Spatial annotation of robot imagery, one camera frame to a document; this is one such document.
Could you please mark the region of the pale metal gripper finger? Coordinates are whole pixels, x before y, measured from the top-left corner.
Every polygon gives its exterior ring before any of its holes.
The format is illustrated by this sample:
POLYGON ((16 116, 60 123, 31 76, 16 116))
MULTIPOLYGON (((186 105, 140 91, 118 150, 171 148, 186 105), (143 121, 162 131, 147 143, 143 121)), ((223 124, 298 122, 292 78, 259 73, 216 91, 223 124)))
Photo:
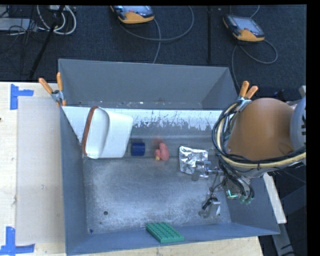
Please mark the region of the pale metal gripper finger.
POLYGON ((192 181, 198 181, 199 178, 218 177, 221 172, 215 167, 213 168, 211 161, 196 161, 191 174, 192 181))
POLYGON ((203 203, 198 214, 201 218, 216 217, 220 214, 220 205, 217 197, 210 197, 203 203))

